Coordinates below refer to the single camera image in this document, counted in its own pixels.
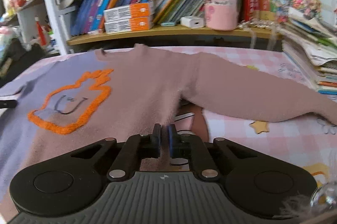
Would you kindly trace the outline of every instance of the orange box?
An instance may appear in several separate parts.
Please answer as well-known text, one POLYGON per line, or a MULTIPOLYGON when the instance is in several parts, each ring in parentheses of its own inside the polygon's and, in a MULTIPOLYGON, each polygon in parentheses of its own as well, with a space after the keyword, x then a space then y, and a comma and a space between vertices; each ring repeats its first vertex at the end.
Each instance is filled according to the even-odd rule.
POLYGON ((138 3, 127 6, 118 6, 104 11, 104 19, 107 22, 147 17, 154 13, 153 2, 138 3))
POLYGON ((104 24, 107 33, 149 30, 153 26, 152 15, 147 17, 131 18, 110 21, 104 24))

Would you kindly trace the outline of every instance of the table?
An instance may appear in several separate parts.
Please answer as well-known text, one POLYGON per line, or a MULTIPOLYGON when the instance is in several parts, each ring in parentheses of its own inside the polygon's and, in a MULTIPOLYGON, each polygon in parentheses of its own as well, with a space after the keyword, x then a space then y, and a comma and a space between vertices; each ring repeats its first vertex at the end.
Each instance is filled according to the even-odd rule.
MULTIPOLYGON (((206 46, 156 48, 186 54, 208 52, 236 64, 267 72, 277 77, 289 78, 309 86, 309 81, 304 74, 281 52, 206 46)), ((109 50, 109 52, 128 50, 130 48, 114 49, 109 50)), ((48 63, 64 61, 72 56, 74 54, 43 59, 31 66, 22 75, 48 63)), ((330 98, 337 101, 337 96, 330 96, 330 98)), ((337 147, 337 126, 327 123, 318 116, 307 114, 292 120, 265 123, 263 126, 266 129, 269 128, 269 132, 257 134, 251 127, 251 123, 255 122, 254 120, 218 115, 205 109, 202 110, 202 114, 208 126, 210 141, 213 141, 215 137, 224 137, 280 160, 304 167, 315 175, 319 183, 324 183, 329 175, 328 158, 330 151, 337 147)), ((193 117, 183 124, 177 123, 177 126, 180 130, 190 130, 192 120, 193 117)))

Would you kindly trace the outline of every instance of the star sticker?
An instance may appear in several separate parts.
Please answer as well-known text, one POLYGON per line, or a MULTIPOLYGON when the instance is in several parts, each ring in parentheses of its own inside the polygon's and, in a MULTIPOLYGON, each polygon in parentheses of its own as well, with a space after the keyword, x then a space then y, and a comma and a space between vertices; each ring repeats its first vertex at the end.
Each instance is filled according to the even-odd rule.
POLYGON ((255 130, 255 133, 267 133, 269 132, 268 122, 256 120, 255 122, 249 125, 251 128, 255 130))
POLYGON ((257 68, 256 66, 254 65, 246 65, 247 68, 250 68, 250 69, 253 69, 253 70, 257 70, 259 71, 259 68, 257 68))

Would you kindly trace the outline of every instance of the metal screw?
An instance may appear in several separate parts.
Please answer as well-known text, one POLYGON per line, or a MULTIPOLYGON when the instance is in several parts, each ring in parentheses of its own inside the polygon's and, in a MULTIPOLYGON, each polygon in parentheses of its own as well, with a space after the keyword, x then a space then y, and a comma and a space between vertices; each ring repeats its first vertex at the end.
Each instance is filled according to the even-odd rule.
POLYGON ((201 175, 206 178, 212 178, 212 177, 216 177, 218 175, 218 172, 213 169, 206 169, 201 172, 201 175))
POLYGON ((113 177, 114 179, 119 179, 125 175, 123 170, 112 170, 109 172, 109 176, 113 177))

